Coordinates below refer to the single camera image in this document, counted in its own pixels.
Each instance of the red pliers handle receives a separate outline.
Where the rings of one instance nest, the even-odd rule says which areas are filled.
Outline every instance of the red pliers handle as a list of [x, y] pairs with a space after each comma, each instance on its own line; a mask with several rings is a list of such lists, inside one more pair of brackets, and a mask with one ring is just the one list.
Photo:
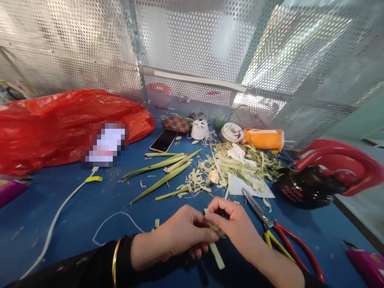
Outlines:
[[301, 268], [303, 268], [306, 271], [308, 271], [308, 269], [305, 267], [304, 263], [301, 261], [299, 256], [297, 256], [297, 254], [296, 254], [292, 244], [289, 242], [288, 238], [285, 236], [284, 233], [290, 235], [294, 240], [296, 240], [296, 242], [298, 242], [298, 244], [300, 244], [300, 246], [304, 250], [305, 254], [307, 255], [307, 257], [311, 261], [311, 263], [312, 263], [312, 265], [313, 265], [313, 267], [315, 269], [317, 278], [321, 282], [324, 283], [324, 274], [323, 274], [323, 272], [322, 272], [322, 270], [320, 268], [320, 265], [317, 262], [315, 256], [312, 254], [311, 250], [309, 250], [309, 248], [306, 246], [306, 244], [304, 244], [304, 242], [302, 242], [302, 240], [300, 238], [298, 238], [298, 236], [296, 236], [295, 234], [290, 232], [290, 230], [288, 230], [287, 228], [282, 226], [280, 223], [275, 222], [275, 226], [274, 227], [277, 230], [277, 232], [279, 233], [279, 235], [282, 238], [282, 240], [284, 241], [285, 245], [288, 247], [288, 250], [290, 251], [292, 257], [296, 260], [298, 266], [300, 266]]

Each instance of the perforated metal panel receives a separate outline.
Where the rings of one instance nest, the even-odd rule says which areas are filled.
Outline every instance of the perforated metal panel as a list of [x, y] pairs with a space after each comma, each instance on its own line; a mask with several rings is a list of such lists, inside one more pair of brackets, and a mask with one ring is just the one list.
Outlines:
[[100, 88], [143, 102], [126, 9], [117, 0], [2, 0], [0, 44], [40, 95]]
[[[306, 147], [384, 84], [379, 0], [0, 0], [0, 16], [0, 45], [40, 94], [101, 88], [159, 119], [282, 128], [290, 148]], [[18, 78], [0, 64], [2, 78]], [[248, 89], [144, 75], [142, 65]], [[150, 83], [173, 95], [144, 89]]]

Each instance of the brown checkered pouch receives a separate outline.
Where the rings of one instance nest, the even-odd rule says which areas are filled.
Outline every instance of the brown checkered pouch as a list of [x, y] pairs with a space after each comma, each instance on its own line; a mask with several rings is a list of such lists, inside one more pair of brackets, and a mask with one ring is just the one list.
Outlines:
[[165, 118], [163, 126], [166, 129], [174, 130], [184, 134], [187, 134], [191, 129], [191, 124], [188, 122], [188, 120], [179, 116], [169, 116]]

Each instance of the green ball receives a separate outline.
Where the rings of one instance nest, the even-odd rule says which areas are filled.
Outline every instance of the green ball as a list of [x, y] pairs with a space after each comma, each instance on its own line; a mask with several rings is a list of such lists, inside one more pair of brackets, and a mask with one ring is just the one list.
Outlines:
[[227, 118], [225, 117], [219, 117], [219, 118], [216, 118], [216, 123], [215, 123], [215, 127], [216, 127], [216, 130], [221, 130], [221, 128], [223, 128], [224, 124], [226, 124], [227, 121]]

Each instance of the red plastic bag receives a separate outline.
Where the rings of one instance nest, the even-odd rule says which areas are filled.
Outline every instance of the red plastic bag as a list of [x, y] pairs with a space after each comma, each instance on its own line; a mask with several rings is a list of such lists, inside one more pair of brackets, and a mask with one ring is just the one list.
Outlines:
[[73, 90], [1, 105], [0, 174], [27, 175], [79, 161], [87, 124], [105, 122], [128, 124], [129, 143], [155, 128], [142, 105], [103, 90]]

